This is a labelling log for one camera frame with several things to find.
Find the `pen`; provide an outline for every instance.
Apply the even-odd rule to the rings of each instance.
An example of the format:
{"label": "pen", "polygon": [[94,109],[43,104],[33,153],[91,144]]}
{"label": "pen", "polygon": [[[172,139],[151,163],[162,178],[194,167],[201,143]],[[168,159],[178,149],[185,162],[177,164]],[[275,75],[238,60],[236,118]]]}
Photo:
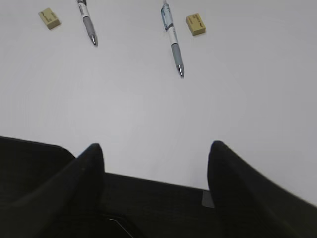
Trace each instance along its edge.
{"label": "pen", "polygon": [[94,29],[93,23],[91,22],[90,15],[89,15],[88,10],[87,10],[87,2],[86,2],[86,0],[77,0],[77,3],[79,6],[80,13],[83,17],[83,21],[84,21],[88,36],[91,39],[91,41],[93,42],[93,44],[95,46],[98,46],[98,41],[97,41],[95,29]]}
{"label": "pen", "polygon": [[179,75],[183,78],[184,64],[183,64],[182,55],[180,53],[180,49],[178,45],[172,13],[169,9],[169,5],[167,4],[166,0],[164,0],[164,4],[160,12],[162,14],[165,30],[168,32],[170,43],[172,45],[172,52],[173,52],[176,68],[179,72]]}

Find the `eraser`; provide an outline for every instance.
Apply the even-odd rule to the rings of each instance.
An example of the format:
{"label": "eraser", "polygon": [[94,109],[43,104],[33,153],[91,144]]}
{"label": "eraser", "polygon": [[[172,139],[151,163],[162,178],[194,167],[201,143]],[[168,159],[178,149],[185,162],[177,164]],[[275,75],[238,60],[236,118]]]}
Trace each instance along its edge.
{"label": "eraser", "polygon": [[206,26],[198,13],[187,16],[186,22],[193,36],[206,32]]}
{"label": "eraser", "polygon": [[54,12],[48,7],[45,10],[39,12],[41,19],[44,21],[45,25],[51,30],[54,27],[60,25],[60,21]]}

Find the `ballpoint pen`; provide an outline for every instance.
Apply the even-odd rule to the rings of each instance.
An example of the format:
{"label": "ballpoint pen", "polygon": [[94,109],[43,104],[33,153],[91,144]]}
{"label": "ballpoint pen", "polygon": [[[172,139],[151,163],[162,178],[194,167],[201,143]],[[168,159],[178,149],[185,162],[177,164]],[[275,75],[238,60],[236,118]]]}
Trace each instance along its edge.
{"label": "ballpoint pen", "polygon": [[169,39],[170,43],[172,45],[172,52],[174,55],[174,60],[176,64],[176,68],[179,72],[179,75],[181,77],[184,77],[184,64],[182,60],[182,55],[180,53],[179,45],[178,45],[178,40],[176,36],[176,31],[175,31],[175,26],[172,18],[172,13],[169,9],[169,5],[167,4],[166,0],[164,0],[163,7],[161,9],[161,14],[163,18],[163,24],[165,27],[165,30],[169,34]]}
{"label": "ballpoint pen", "polygon": [[98,46],[97,36],[95,33],[95,29],[93,23],[91,22],[90,15],[87,10],[87,2],[86,0],[76,0],[79,6],[80,13],[83,17],[83,21],[88,33],[89,38],[93,42],[95,46]]}

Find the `pen clip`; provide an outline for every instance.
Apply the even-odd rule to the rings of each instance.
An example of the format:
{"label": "pen clip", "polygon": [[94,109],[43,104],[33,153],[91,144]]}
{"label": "pen clip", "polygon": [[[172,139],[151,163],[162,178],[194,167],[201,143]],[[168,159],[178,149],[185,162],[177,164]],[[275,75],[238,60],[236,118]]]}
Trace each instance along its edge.
{"label": "pen clip", "polygon": [[165,17],[165,12],[164,12],[164,6],[163,6],[162,9],[160,10],[160,13],[161,13],[161,15],[162,15],[162,19],[163,19],[163,24],[164,24],[165,31],[167,31],[167,22],[166,22],[166,17]]}

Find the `metal pen tip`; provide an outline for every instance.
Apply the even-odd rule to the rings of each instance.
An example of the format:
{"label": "metal pen tip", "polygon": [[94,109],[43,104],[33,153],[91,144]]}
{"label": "metal pen tip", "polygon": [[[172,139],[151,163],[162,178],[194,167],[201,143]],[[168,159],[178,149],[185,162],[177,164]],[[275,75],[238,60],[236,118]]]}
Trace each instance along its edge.
{"label": "metal pen tip", "polygon": [[184,75],[185,75],[184,66],[183,65],[178,65],[177,66],[177,70],[178,70],[179,75],[183,78]]}
{"label": "metal pen tip", "polygon": [[98,41],[97,41],[97,37],[95,35],[91,35],[90,36],[91,41],[93,42],[93,44],[95,46],[98,46]]}

